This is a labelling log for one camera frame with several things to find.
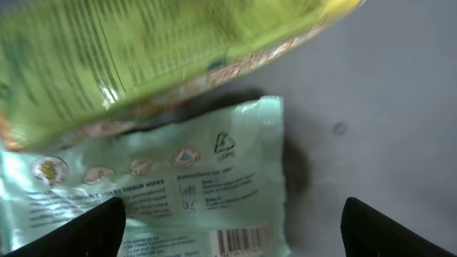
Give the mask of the teal wet wipes pack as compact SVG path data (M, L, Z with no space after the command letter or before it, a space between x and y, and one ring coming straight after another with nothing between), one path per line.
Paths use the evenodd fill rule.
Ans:
M115 256L287 256L282 156L277 96L55 152L2 150L1 252L117 197Z

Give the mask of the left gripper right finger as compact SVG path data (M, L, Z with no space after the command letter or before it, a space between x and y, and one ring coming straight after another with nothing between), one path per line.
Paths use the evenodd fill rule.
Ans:
M456 257L354 197L343 207L341 235L346 257Z

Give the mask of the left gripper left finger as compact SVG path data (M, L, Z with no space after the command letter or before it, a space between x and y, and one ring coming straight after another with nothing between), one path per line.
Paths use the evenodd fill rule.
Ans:
M124 203L114 197L6 257L116 257L125 227Z

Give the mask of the green juice carton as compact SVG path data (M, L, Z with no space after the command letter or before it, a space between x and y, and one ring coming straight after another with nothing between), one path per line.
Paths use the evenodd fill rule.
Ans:
M70 146L131 131L248 74L361 0L1 3L1 145Z

